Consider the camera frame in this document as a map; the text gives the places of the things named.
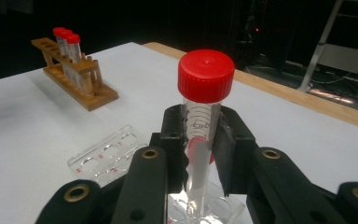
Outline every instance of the table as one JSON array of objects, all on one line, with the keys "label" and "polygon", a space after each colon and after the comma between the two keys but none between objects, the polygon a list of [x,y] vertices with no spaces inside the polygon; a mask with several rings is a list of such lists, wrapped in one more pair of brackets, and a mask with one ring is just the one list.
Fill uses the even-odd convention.
[{"label": "table", "polygon": [[[126,124],[146,139],[159,132],[164,110],[182,103],[176,89],[181,55],[158,43],[93,54],[119,98],[91,112],[41,69],[0,79],[0,223],[34,223],[55,191],[75,179],[67,161],[110,133]],[[282,150],[325,189],[358,181],[358,119],[344,121],[357,111],[339,106],[331,112],[335,106],[325,100],[315,103],[304,92],[239,71],[235,78],[223,105],[240,114],[258,145]],[[218,182],[215,169],[211,176]]]}]

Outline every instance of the wooden rack base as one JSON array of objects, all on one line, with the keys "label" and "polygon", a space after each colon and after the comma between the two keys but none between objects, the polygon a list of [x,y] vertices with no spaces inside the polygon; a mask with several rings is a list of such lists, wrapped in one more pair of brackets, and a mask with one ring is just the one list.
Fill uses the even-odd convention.
[{"label": "wooden rack base", "polygon": [[[116,91],[105,84],[101,77],[101,71],[97,60],[83,55],[81,63],[73,64],[65,56],[61,56],[59,46],[56,42],[48,38],[40,38],[31,41],[32,44],[41,49],[43,56],[48,64],[43,68],[44,73],[55,83],[63,88],[75,100],[83,105],[88,111],[106,105],[118,98]],[[75,85],[63,72],[62,65],[65,64],[76,76],[82,80],[83,89]]]}]

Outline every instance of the tabletop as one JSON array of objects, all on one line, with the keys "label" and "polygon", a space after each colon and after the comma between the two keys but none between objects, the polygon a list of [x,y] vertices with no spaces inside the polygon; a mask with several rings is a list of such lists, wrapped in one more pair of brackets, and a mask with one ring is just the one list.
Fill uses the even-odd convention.
[{"label": "tabletop", "polygon": [[[181,51],[159,47],[128,43],[92,54],[119,98],[90,112],[42,69],[0,79],[0,223],[34,223],[55,191],[75,179],[68,160],[107,135],[128,124],[145,139],[160,131],[164,110],[183,99],[178,57],[170,55]],[[333,192],[358,181],[358,125],[263,91],[259,82],[244,84],[242,76],[236,72],[223,105],[239,113],[258,145],[282,150]],[[218,182],[214,169],[211,176]]]}]

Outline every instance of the test tube rack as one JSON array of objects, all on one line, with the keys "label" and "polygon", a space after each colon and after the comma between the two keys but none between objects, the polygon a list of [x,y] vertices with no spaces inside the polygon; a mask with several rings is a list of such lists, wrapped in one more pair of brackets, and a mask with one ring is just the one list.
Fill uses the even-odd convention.
[{"label": "test tube rack", "polygon": [[[72,63],[71,60],[60,54],[58,44],[46,37],[34,39],[31,43],[42,50],[43,57],[48,65],[43,68],[44,73],[88,111],[106,105],[118,98],[116,91],[103,84],[97,60],[92,60],[90,56],[86,57],[82,53],[81,63]],[[65,75],[63,64],[72,69],[76,76],[81,77],[81,84],[83,85],[81,89]]]}]

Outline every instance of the metal stand leg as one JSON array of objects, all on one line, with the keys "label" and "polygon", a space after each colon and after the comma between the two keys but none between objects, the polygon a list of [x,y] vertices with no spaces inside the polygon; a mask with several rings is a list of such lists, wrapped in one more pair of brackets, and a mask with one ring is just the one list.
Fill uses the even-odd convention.
[{"label": "metal stand leg", "polygon": [[333,10],[331,11],[330,17],[327,21],[327,24],[324,27],[324,32],[322,33],[321,39],[319,40],[318,45],[316,46],[315,51],[313,52],[312,58],[310,59],[310,65],[308,66],[307,72],[303,78],[301,86],[298,87],[299,91],[309,91],[310,90],[310,79],[313,76],[313,71],[315,70],[316,64],[318,64],[319,58],[324,52],[324,45],[326,43],[327,37],[330,35],[330,31],[333,28],[334,22],[336,20],[339,9],[341,8],[343,0],[337,0],[334,4]]}]

